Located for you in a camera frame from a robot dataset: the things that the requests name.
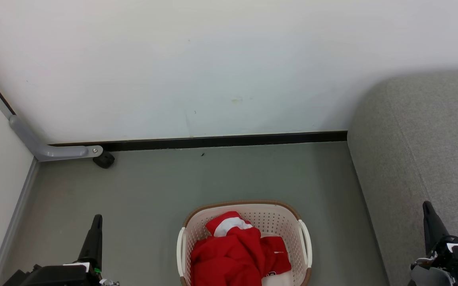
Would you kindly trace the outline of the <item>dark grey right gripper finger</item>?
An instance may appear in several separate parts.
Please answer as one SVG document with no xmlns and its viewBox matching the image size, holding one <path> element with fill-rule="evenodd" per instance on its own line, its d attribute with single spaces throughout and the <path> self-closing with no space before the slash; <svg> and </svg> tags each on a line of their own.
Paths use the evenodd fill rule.
<svg viewBox="0 0 458 286">
<path fill-rule="evenodd" d="M 449 233 L 430 201 L 423 202 L 422 210 L 425 233 L 425 252 L 427 255 L 431 255 L 439 248 L 441 243 L 447 242 Z"/>
</svg>

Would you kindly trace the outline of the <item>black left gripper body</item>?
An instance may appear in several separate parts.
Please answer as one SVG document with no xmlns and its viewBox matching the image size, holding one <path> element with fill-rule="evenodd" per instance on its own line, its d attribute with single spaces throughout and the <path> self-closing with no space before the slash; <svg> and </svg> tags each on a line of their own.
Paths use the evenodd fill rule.
<svg viewBox="0 0 458 286">
<path fill-rule="evenodd" d="M 90 262 L 42 267 L 31 272 L 16 271 L 2 286 L 120 286 L 119 281 L 102 278 L 100 268 Z"/>
</svg>

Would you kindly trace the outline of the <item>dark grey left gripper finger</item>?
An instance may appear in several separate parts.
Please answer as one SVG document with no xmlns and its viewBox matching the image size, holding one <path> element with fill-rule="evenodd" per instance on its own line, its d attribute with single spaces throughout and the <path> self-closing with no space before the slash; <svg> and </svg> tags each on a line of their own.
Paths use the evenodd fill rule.
<svg viewBox="0 0 458 286">
<path fill-rule="evenodd" d="M 102 270 L 102 254 L 103 254 L 103 217 L 101 214 L 94 216 L 91 227 L 84 239 L 78 262 L 90 263 L 96 271 Z"/>
</svg>

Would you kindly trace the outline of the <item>grey fabric sofa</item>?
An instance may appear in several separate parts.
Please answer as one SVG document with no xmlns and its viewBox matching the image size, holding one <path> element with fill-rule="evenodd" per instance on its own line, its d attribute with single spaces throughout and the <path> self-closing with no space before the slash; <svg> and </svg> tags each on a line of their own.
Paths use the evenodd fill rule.
<svg viewBox="0 0 458 286">
<path fill-rule="evenodd" d="M 458 70 L 397 76 L 358 106 L 347 143 L 390 286 L 425 255 L 424 201 L 458 236 Z"/>
</svg>

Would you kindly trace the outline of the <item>black caster wheel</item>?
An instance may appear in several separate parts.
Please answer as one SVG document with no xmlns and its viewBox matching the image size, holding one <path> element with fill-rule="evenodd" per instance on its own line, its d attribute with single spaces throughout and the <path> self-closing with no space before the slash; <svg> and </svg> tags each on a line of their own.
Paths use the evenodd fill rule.
<svg viewBox="0 0 458 286">
<path fill-rule="evenodd" d="M 110 152 L 103 151 L 99 156 L 93 157 L 92 160 L 98 167 L 107 170 L 113 165 L 116 159 Z"/>
</svg>

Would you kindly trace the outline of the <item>cream perforated laundry basket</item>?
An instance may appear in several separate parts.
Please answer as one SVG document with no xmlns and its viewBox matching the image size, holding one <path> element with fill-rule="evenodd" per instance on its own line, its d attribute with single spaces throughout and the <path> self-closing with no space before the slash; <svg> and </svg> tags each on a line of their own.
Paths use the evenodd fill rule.
<svg viewBox="0 0 458 286">
<path fill-rule="evenodd" d="M 260 230 L 264 236 L 281 237 L 287 249 L 291 271 L 266 277 L 262 286 L 308 286 L 312 274 L 312 242 L 299 213 L 280 201 L 243 200 L 204 205 L 185 219 L 176 244 L 177 268 L 181 286 L 191 286 L 191 258 L 194 244 L 209 236 L 206 223 L 229 211 Z"/>
</svg>

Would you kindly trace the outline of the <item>black baseboard strip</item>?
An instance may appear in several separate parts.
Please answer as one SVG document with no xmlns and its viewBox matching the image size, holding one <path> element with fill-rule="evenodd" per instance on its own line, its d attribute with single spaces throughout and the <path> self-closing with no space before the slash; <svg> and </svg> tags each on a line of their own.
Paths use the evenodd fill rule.
<svg viewBox="0 0 458 286">
<path fill-rule="evenodd" d="M 347 133 L 347 130 L 344 130 L 214 137 L 164 138 L 135 141 L 60 143 L 55 144 L 55 146 L 70 147 L 75 145 L 99 145 L 104 150 L 107 150 L 109 152 L 162 149 L 223 148 L 248 145 L 280 145 L 297 143 L 339 142 L 347 140 Z"/>
</svg>

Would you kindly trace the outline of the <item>grey metal partition foot bracket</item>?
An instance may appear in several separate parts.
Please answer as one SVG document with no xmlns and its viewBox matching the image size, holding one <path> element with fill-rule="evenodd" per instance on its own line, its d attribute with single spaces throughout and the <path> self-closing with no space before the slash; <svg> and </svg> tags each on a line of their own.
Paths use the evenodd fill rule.
<svg viewBox="0 0 458 286">
<path fill-rule="evenodd" d="M 100 145 L 66 147 L 47 145 L 17 115 L 9 117 L 9 125 L 31 154 L 40 162 L 95 158 L 101 156 L 104 152 L 103 147 Z"/>
</svg>

